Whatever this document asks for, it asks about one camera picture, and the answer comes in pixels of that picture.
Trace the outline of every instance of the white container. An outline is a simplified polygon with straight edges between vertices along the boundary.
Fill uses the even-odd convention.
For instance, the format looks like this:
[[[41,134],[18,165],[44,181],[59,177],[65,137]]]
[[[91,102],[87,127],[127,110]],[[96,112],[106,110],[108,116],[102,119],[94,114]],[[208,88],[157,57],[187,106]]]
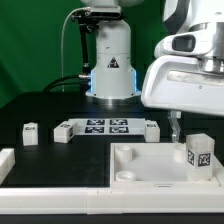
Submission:
[[[188,135],[186,170],[194,181],[211,180],[213,175],[214,139],[206,134]]]

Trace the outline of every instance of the small white block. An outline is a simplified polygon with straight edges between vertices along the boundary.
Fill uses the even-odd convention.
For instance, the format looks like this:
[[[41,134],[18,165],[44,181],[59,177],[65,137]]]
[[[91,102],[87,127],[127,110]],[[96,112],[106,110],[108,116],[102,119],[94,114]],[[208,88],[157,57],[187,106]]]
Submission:
[[[0,184],[15,164],[14,149],[2,149],[0,152]]]
[[[23,145],[38,145],[38,124],[29,123],[23,126]]]
[[[145,141],[160,142],[160,128],[156,121],[145,122]]]
[[[74,121],[64,121],[54,129],[54,142],[68,143],[75,135],[78,124]]]

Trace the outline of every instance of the black table surface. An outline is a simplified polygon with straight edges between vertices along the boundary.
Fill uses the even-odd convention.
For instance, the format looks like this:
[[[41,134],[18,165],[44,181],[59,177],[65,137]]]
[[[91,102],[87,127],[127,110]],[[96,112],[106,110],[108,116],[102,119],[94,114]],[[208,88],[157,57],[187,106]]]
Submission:
[[[161,142],[172,142],[168,111],[144,108],[141,103],[105,106],[87,102],[78,93],[26,93],[0,110],[0,150],[15,149],[16,165],[1,188],[109,187],[110,143],[143,143],[143,136],[75,136],[68,144],[54,143],[53,129],[71,118],[145,118],[161,129]],[[24,123],[38,123],[38,146],[23,146]],[[216,141],[215,155],[224,160],[224,118],[182,113],[181,142],[186,135],[205,133]],[[224,223],[222,214],[160,214],[114,216],[0,216],[1,223]]]

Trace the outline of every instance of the black cable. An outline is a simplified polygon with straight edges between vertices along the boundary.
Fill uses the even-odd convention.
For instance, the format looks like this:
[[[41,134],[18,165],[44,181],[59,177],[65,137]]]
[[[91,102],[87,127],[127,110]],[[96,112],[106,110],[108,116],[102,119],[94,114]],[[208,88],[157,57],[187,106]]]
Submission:
[[[58,83],[58,84],[54,84],[52,85],[51,87],[49,87],[48,89],[46,89],[46,93],[50,92],[50,90],[52,90],[53,88],[57,87],[57,86],[70,86],[70,85],[79,85],[79,83],[74,83],[74,82],[71,82],[71,83]]]
[[[63,77],[63,78],[60,78],[60,79],[56,79],[55,81],[53,81],[53,82],[51,82],[49,85],[47,85],[43,90],[42,90],[42,92],[47,92],[47,90],[49,89],[49,88],[51,88],[51,86],[53,86],[53,85],[55,85],[55,84],[57,84],[57,83],[59,83],[59,82],[63,82],[63,81],[65,81],[65,80],[69,80],[69,79],[75,79],[75,78],[79,78],[79,76],[78,75],[70,75],[70,76],[65,76],[65,77]]]

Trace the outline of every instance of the white platform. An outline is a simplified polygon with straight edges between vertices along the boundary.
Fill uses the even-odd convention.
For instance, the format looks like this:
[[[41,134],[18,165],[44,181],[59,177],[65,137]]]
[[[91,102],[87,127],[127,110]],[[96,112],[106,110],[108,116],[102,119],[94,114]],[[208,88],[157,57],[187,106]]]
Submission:
[[[224,168],[215,159],[214,178],[194,182],[184,164],[175,164],[179,144],[123,144],[133,148],[131,162],[117,163],[111,145],[110,188],[0,189],[0,214],[122,214],[224,212]],[[136,181],[116,181],[122,170]]]

